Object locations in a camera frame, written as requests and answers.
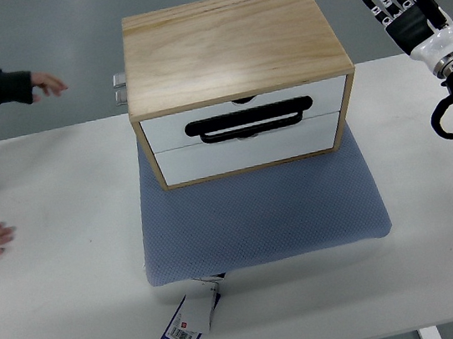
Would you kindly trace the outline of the person hand upper left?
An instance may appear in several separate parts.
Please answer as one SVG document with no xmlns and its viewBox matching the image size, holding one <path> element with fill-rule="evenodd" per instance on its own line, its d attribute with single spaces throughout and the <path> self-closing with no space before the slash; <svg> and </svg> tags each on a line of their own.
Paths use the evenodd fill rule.
<svg viewBox="0 0 453 339">
<path fill-rule="evenodd" d="M 64 91 L 68 90 L 68 85 L 51 73 L 33 72 L 30 78 L 32 88 L 39 89 L 42 92 L 42 94 L 32 94 L 34 103 L 38 103 L 44 96 L 59 97 Z"/>
</svg>

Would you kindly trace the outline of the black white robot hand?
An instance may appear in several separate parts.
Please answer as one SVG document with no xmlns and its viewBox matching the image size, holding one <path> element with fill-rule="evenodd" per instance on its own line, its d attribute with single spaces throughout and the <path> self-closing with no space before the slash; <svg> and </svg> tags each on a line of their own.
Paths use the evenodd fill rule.
<svg viewBox="0 0 453 339">
<path fill-rule="evenodd" d="M 404 53 L 440 79 L 453 71 L 453 20 L 435 0 L 362 0 Z"/>
</svg>

